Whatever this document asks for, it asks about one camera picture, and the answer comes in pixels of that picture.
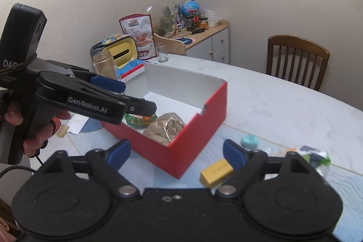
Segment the left human hand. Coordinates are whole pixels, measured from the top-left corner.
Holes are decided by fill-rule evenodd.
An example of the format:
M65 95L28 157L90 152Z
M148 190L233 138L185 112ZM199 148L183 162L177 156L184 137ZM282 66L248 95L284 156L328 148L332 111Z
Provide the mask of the left human hand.
M23 117L18 104L14 102L9 104L3 118L7 123L16 127L23 123ZM66 110L61 110L47 123L36 126L35 129L26 132L27 138L23 142L23 154L29 158L38 156L39 151L46 146L45 142L59 130L61 121L68 119L71 119L71 114Z

